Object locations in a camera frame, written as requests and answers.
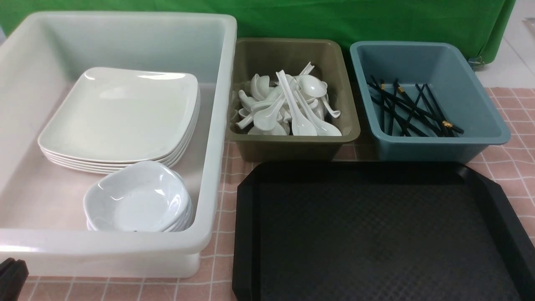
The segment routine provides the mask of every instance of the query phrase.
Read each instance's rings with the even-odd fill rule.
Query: olive green tray
[[[333,110],[342,112],[332,123],[341,137],[258,136],[247,135],[252,127],[239,129],[238,110],[242,107],[237,91],[248,95],[251,78],[258,73],[276,80],[275,72],[284,70],[297,75],[312,62],[311,75],[325,81]],[[358,138],[361,128],[355,101],[340,46],[329,40],[243,38],[236,42],[233,93],[228,109],[226,135],[235,141],[242,158],[248,162],[281,160],[332,160],[343,144]]]

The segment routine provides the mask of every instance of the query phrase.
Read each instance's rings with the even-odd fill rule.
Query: chopsticks
[[[420,85],[415,84],[418,95],[416,101],[413,101],[399,84],[398,79],[396,79],[393,84],[394,92],[390,93],[386,90],[384,80],[381,79],[381,84],[379,85],[374,76],[370,76],[370,78],[372,82],[367,82],[367,84],[380,95],[380,101],[375,97],[372,97],[372,101],[377,104],[381,110],[379,121],[380,128],[386,134],[392,135],[394,120],[398,123],[401,129],[401,136],[410,137],[411,135],[408,131],[410,130],[420,137],[429,137],[429,135],[425,134],[422,129],[418,129],[411,124],[410,122],[412,120],[418,120],[437,137],[456,137],[455,133],[464,133],[462,128],[447,120],[428,84],[423,84],[421,87]],[[427,110],[418,106],[421,101],[424,103]],[[397,108],[408,114],[406,119],[398,114]],[[385,113],[388,113],[391,116],[388,128],[385,124]]]

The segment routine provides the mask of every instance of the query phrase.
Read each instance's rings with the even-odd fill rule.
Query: stack of bowls
[[[37,142],[50,162],[79,171],[111,174],[146,160],[172,167],[191,141],[199,107],[192,74],[92,68]]]
[[[90,231],[178,232],[193,217],[191,198],[178,173],[139,162],[104,177],[83,198]]]

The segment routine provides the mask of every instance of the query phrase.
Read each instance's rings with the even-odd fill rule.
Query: pink checkered tablecloth
[[[468,164],[499,183],[526,232],[535,242],[535,89],[490,88],[487,92],[511,129],[503,146],[491,146]],[[374,160],[373,140],[362,107],[362,134],[344,145],[336,160]],[[236,217],[236,188],[254,163],[240,157],[236,144],[225,142],[219,204],[212,240],[201,252],[201,268],[188,279],[30,276],[20,301],[231,301]]]

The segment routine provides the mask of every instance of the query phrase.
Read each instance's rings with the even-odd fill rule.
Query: green cloth
[[[347,51],[363,40],[446,42],[466,58],[494,60],[515,0],[0,0],[11,33],[50,10],[184,11],[230,14],[238,37],[330,39]]]

